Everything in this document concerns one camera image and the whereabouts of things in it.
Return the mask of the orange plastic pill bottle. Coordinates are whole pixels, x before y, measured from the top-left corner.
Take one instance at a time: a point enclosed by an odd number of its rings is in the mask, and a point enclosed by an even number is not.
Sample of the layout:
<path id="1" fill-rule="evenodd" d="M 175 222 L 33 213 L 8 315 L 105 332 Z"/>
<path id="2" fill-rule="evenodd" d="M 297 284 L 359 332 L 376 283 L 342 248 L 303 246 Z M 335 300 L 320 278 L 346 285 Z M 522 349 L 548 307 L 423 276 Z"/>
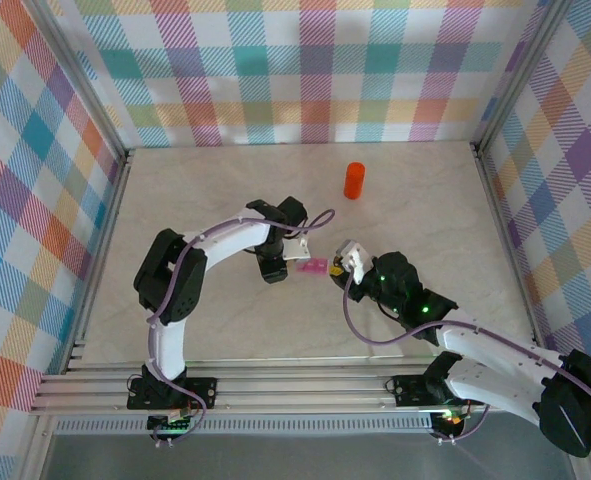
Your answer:
<path id="1" fill-rule="evenodd" d="M 360 162 L 351 162 L 347 165 L 343 194 L 350 200 L 358 199 L 362 194 L 366 167 Z"/>

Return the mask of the grey metal base panel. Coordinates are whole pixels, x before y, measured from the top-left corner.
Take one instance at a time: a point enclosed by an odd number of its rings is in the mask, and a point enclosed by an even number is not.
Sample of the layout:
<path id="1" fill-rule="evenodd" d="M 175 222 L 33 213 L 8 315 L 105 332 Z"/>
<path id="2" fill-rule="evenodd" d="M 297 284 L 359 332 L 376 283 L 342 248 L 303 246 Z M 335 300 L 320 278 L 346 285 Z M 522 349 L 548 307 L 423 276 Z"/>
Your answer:
<path id="1" fill-rule="evenodd" d="M 40 480 L 576 480 L 532 425 L 487 417 L 471 437 L 427 434 L 195 435 L 171 449 L 146 435 L 57 435 Z"/>

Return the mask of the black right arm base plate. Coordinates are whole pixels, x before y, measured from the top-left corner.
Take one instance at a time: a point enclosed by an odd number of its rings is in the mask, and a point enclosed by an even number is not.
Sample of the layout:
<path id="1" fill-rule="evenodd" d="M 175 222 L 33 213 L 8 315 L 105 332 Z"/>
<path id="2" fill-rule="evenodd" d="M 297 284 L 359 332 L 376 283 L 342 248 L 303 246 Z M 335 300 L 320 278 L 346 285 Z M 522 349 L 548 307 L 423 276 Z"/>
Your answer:
<path id="1" fill-rule="evenodd" d="M 384 382 L 385 391 L 394 397 L 397 407 L 443 405 L 443 395 L 431 392 L 422 375 L 395 375 Z"/>

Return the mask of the aluminium side rail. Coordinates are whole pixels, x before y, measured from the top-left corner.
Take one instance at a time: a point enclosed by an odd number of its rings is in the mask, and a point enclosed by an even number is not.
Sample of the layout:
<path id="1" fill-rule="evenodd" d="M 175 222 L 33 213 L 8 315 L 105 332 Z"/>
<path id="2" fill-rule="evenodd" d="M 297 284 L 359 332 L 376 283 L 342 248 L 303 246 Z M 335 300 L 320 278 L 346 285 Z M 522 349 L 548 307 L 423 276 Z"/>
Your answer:
<path id="1" fill-rule="evenodd" d="M 524 304 L 526 316 L 530 324 L 530 329 L 532 331 L 533 340 L 538 346 L 543 347 L 545 345 L 544 337 L 536 322 L 535 311 L 531 302 L 531 298 L 529 296 L 529 291 L 527 289 L 524 279 L 522 278 L 517 253 L 512 244 L 512 238 L 510 236 L 509 229 L 505 221 L 503 211 L 501 209 L 499 197 L 496 191 L 494 190 L 491 176 L 487 171 L 486 164 L 484 162 L 484 156 L 474 142 L 470 142 L 469 147 L 471 150 L 471 154 L 473 156 L 475 167 L 477 169 L 483 189 L 485 191 L 489 207 L 491 209 L 491 214 L 493 216 L 494 223 L 498 231 L 502 248 L 507 257 L 507 261 L 511 269 L 512 276 L 514 277 L 514 280 L 516 282 L 518 291 L 520 293 L 522 303 Z"/>
<path id="2" fill-rule="evenodd" d="M 90 265 L 89 277 L 84 285 L 83 296 L 77 307 L 76 315 L 71 324 L 71 330 L 66 343 L 64 344 L 61 359 L 55 370 L 58 374 L 64 374 L 67 371 L 68 364 L 74 358 L 73 350 L 77 346 L 85 344 L 91 313 L 105 269 L 117 216 L 125 194 L 135 153 L 135 149 L 129 149 L 125 152 L 125 155 L 120 158 L 116 170 L 114 189 L 100 230 L 101 235 L 97 245 L 98 249 Z"/>

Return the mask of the aluminium mounting rail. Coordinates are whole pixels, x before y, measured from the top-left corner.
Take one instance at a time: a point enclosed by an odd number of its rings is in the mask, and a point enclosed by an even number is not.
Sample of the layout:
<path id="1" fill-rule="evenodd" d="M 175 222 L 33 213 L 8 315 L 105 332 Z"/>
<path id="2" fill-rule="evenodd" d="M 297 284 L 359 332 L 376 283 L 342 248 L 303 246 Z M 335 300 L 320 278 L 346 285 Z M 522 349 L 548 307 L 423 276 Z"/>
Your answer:
<path id="1" fill-rule="evenodd" d="M 214 377 L 209 413 L 317 414 L 393 412 L 394 375 L 420 375 L 429 357 L 321 357 L 260 360 L 205 360 L 189 363 L 189 377 Z M 124 413 L 128 380 L 141 363 L 85 363 L 72 360 L 59 375 L 45 376 L 35 414 Z"/>

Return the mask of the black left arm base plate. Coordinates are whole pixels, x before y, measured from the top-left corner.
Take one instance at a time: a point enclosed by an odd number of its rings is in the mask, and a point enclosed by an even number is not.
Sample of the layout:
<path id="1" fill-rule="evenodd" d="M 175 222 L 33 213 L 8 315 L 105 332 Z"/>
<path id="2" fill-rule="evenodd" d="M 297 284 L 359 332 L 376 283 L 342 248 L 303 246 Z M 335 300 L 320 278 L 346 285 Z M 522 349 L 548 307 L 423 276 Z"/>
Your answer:
<path id="1" fill-rule="evenodd" d="M 179 387 L 199 397 L 211 409 L 215 405 L 217 379 L 213 377 L 192 377 L 181 379 Z M 200 402 L 177 388 L 155 377 L 134 375 L 127 381 L 128 410 L 177 410 L 197 409 Z"/>

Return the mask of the aluminium frame post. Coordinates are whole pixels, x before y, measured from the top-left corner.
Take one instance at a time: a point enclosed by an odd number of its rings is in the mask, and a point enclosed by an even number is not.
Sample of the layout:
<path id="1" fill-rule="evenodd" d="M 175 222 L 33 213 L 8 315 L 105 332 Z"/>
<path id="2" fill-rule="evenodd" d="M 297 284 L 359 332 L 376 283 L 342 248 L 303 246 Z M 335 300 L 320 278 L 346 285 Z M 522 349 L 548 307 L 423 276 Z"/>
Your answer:
<path id="1" fill-rule="evenodd" d="M 56 57 L 74 91 L 84 103 L 89 116 L 99 132 L 124 164 L 129 159 L 129 149 L 121 140 L 103 104 L 84 72 L 79 58 L 61 29 L 46 0 L 21 0 Z"/>
<path id="2" fill-rule="evenodd" d="M 476 159 L 489 152 L 572 2 L 538 0 L 470 142 Z"/>

